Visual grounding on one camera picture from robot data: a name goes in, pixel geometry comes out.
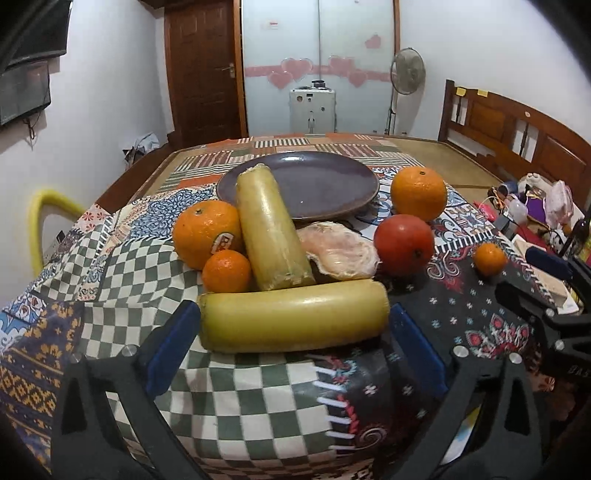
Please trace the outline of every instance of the bed headboard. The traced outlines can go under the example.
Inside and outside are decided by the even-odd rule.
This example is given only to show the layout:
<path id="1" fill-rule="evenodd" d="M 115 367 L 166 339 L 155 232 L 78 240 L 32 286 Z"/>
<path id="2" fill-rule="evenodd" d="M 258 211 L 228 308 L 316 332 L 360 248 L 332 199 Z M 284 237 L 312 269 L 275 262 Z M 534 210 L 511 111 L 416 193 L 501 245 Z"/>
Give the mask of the bed headboard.
<path id="1" fill-rule="evenodd" d="M 438 140 L 460 148 L 503 180 L 518 180 L 529 172 L 564 180 L 578 207 L 586 206 L 591 145 L 523 103 L 447 80 Z"/>

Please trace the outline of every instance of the plate rim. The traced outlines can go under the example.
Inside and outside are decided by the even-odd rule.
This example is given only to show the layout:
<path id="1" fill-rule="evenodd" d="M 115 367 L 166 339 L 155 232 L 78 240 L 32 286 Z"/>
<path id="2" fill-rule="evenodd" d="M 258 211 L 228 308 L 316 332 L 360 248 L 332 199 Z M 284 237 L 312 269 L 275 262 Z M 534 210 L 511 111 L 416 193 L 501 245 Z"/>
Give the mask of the plate rim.
<path id="1" fill-rule="evenodd" d="M 287 154 L 294 154 L 294 153 L 295 153 L 295 152 L 285 152 L 285 155 L 287 155 Z M 327 216 L 327 215 L 316 215 L 316 216 L 306 216 L 306 217 L 293 217 L 293 216 L 292 216 L 292 217 L 291 217 L 291 219 L 292 219 L 292 220 L 294 220 L 294 221 L 298 221 L 298 222 L 317 222 L 317 221 L 320 221 L 320 220 L 332 220 L 332 219 L 335 219 L 335 218 L 340 218 L 340 217 L 343 217 L 343 216 L 346 216 L 346 215 L 351 215 L 351 214 L 353 214 L 353 213 L 355 213 L 355 212 L 357 212 L 357 211 L 361 210 L 363 207 L 365 207 L 365 206 L 366 206 L 366 205 L 367 205 L 369 202 L 371 202 L 371 201 L 372 201 L 372 200 L 373 200 L 373 199 L 376 197 L 376 195 L 379 193 L 379 188 L 380 188 L 379 178 L 378 178 L 378 176 L 377 176 L 377 175 L 374 173 L 374 171 L 373 171 L 371 168 L 369 168 L 367 165 L 365 165 L 364 163 L 361 163 L 361 162 L 360 162 L 359 160 L 357 160 L 356 158 L 353 158 L 353 157 L 346 157 L 345 155 L 340 155 L 340 154 L 338 154 L 338 153 L 333 153 L 333 152 L 316 152 L 316 153 L 321 153 L 321 154 L 328 154 L 328 155 L 336 155 L 336 156 L 338 156 L 338 157 L 347 158 L 348 160 L 352 160 L 352 161 L 354 161 L 354 162 L 357 162 L 357 163 L 359 163 L 360 165 L 362 165 L 362 166 L 364 166 L 365 168 L 367 168 L 367 169 L 368 169 L 368 170 L 369 170 L 369 171 L 372 173 L 372 175 L 374 176 L 374 181 L 375 181 L 375 189 L 374 189 L 374 192 L 372 193 L 372 195 L 371 195 L 371 197 L 369 198 L 369 200 L 368 200 L 367 202 L 365 202 L 365 203 L 364 203 L 363 205 L 361 205 L 361 206 L 354 207 L 354 208 L 343 209 L 343 210 L 340 210 L 340 211 L 338 211 L 338 212 L 332 213 L 331 215 L 328 215 L 328 216 Z M 261 159 L 263 159 L 263 158 L 265 158 L 265 157 L 269 157 L 269 156 L 271 156 L 271 155 L 283 155 L 283 152 L 281 152 L 281 153 L 270 153 L 270 154 L 267 154 L 267 155 L 263 155 L 263 156 L 261 156 L 261 157 L 252 158 L 252 159 L 250 159 L 250 160 L 246 160 L 245 162 L 243 162 L 243 163 L 240 163 L 240 164 L 236 165 L 234 168 L 231 168 L 231 169 L 230 169 L 230 170 L 228 170 L 228 171 L 227 171 L 225 174 L 223 174 L 223 175 L 221 176 L 221 178 L 220 178 L 220 179 L 217 181 L 217 183 L 216 183 L 216 196 L 217 196 L 218 200 L 221 200 L 221 201 L 223 201 L 223 202 L 230 203 L 230 205 L 232 205 L 232 204 L 231 204 L 231 202 L 228 202 L 228 200 L 224 200 L 224 199 L 222 199 L 222 198 L 220 197 L 220 194 L 219 194 L 219 185 L 220 185 L 220 183 L 222 182 L 222 180 L 223 180 L 223 179 L 226 177 L 226 175 L 228 175 L 230 172 L 233 172 L 233 171 L 234 171 L 236 168 L 243 166 L 245 163 L 249 163 L 249 162 L 253 162 L 253 163 L 254 163 L 254 162 L 256 162 L 256 161 L 258 161 L 258 163 L 262 163 L 262 162 L 261 162 Z"/>

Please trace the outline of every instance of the yellow-green cylindrical vegetable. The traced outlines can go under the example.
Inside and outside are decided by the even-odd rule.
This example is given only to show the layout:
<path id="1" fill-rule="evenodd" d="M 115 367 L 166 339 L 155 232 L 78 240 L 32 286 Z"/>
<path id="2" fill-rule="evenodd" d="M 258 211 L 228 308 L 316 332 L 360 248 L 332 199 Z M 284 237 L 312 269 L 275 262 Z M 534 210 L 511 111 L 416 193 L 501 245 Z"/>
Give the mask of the yellow-green cylindrical vegetable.
<path id="1" fill-rule="evenodd" d="M 314 275 L 271 169 L 259 163 L 238 176 L 242 236 L 260 290 L 314 285 Z"/>
<path id="2" fill-rule="evenodd" d="M 289 352 L 378 336 L 389 313 L 384 286 L 350 280 L 252 293 L 199 297 L 201 344 L 225 353 Z"/>

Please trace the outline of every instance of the heart decal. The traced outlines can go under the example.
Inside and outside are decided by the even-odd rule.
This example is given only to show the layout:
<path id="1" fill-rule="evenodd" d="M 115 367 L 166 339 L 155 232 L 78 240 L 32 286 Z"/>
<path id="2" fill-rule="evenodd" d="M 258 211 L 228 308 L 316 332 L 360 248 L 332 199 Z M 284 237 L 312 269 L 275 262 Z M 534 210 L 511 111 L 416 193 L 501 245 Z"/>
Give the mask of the heart decal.
<path id="1" fill-rule="evenodd" d="M 331 57 L 329 58 L 329 67 L 334 75 L 346 77 L 349 72 L 355 70 L 355 61 L 351 58 Z"/>
<path id="2" fill-rule="evenodd" d="M 269 79 L 269 82 L 279 88 L 279 90 L 283 90 L 294 79 L 289 72 L 271 72 L 267 78 Z"/>
<path id="3" fill-rule="evenodd" d="M 349 73 L 349 81 L 356 87 L 361 87 L 368 79 L 367 72 L 363 70 L 354 70 Z"/>
<path id="4" fill-rule="evenodd" d="M 365 48 L 380 48 L 382 46 L 382 37 L 374 34 L 373 37 L 365 41 Z"/>
<path id="5" fill-rule="evenodd" d="M 285 59 L 281 62 L 281 68 L 284 72 L 291 73 L 292 78 L 297 82 L 304 75 L 312 71 L 314 64 L 309 59 Z"/>

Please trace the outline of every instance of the frosted glass panel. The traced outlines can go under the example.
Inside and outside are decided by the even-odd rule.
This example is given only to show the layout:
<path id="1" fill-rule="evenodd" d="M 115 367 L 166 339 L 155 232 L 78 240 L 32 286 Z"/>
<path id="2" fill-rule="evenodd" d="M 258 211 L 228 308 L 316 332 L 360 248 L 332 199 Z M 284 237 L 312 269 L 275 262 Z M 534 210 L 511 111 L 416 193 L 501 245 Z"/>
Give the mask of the frosted glass panel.
<path id="1" fill-rule="evenodd" d="M 290 89 L 318 78 L 318 1 L 243 1 L 242 47 L 249 134 L 289 133 Z"/>
<path id="2" fill-rule="evenodd" d="M 392 0 L 319 4 L 322 78 L 336 90 L 337 130 L 382 134 L 392 93 Z"/>

